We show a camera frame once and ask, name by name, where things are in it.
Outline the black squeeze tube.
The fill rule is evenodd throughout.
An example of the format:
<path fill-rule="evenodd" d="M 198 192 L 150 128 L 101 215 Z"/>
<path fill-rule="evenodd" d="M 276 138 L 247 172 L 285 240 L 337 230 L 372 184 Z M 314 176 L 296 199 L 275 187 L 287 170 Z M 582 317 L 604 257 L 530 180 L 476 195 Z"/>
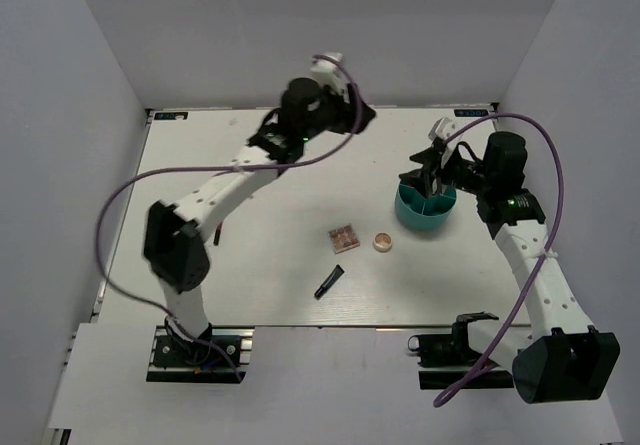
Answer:
<path fill-rule="evenodd" d="M 314 298 L 320 300 L 343 275 L 344 269 L 340 265 L 336 265 L 329 276 L 316 289 Z"/>

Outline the red lip gloss black cap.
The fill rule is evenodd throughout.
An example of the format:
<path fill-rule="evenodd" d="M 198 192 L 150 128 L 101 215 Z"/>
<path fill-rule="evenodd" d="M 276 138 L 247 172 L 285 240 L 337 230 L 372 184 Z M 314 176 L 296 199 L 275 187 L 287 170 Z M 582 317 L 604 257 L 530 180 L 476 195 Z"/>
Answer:
<path fill-rule="evenodd" d="M 221 233 L 223 229 L 223 222 L 220 222 L 214 232 L 213 245 L 219 246 L 221 240 Z"/>

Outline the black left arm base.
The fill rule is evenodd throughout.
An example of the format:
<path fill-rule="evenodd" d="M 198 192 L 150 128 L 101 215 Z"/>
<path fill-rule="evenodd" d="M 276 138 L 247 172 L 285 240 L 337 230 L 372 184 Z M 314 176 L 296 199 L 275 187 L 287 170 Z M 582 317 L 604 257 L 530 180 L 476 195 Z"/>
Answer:
<path fill-rule="evenodd" d="M 215 348 L 174 337 L 166 326 L 156 328 L 148 362 L 150 383 L 234 384 L 244 379 L 252 350 L 251 329 L 218 328 L 201 336 L 215 343 L 234 364 Z"/>

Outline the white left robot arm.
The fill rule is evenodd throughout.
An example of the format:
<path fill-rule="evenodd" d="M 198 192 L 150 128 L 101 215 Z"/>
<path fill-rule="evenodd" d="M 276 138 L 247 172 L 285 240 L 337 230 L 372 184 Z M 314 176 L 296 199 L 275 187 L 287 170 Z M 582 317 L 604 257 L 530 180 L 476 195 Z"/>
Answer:
<path fill-rule="evenodd" d="M 358 100 L 352 85 L 339 93 L 311 78 L 290 81 L 278 108 L 269 111 L 230 163 L 189 195 L 148 210 L 143 256 L 160 280 L 177 352 L 199 364 L 211 352 L 211 328 L 201 284 L 210 270 L 209 237 L 245 200 L 301 160 L 308 141 L 325 131 L 361 133 L 375 111 Z"/>

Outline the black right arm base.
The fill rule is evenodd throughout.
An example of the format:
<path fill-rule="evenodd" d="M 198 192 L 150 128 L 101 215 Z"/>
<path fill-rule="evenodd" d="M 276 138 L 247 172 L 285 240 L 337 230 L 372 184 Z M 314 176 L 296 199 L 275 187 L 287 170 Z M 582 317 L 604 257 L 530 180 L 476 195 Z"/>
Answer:
<path fill-rule="evenodd" d="M 410 354 L 419 358 L 419 386 L 421 390 L 442 391 L 461 379 L 483 352 L 472 350 L 468 344 L 468 325 L 479 321 L 498 320 L 488 313 L 459 315 L 451 328 L 442 333 L 428 332 L 412 335 L 407 341 Z M 524 328 L 511 329 L 503 339 L 517 339 L 521 348 L 529 333 Z M 501 390 L 514 388 L 509 371 L 496 367 L 477 376 L 464 389 Z"/>

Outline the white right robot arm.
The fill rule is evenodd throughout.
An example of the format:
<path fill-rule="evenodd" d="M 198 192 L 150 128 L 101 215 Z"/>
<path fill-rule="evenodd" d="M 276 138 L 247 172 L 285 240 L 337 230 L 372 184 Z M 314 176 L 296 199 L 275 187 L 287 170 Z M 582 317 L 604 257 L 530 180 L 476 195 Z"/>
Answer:
<path fill-rule="evenodd" d="M 523 137 L 490 134 L 481 158 L 465 159 L 453 135 L 431 134 L 411 156 L 418 169 L 402 175 L 427 197 L 446 189 L 475 196 L 477 212 L 506 258 L 520 290 L 505 320 L 485 313 L 459 317 L 453 355 L 472 364 L 434 399 L 447 404 L 465 385 L 495 367 L 509 370 L 529 404 L 599 399 L 620 355 L 612 332 L 601 332 L 577 303 L 552 246 L 537 198 L 524 186 L 528 154 Z"/>

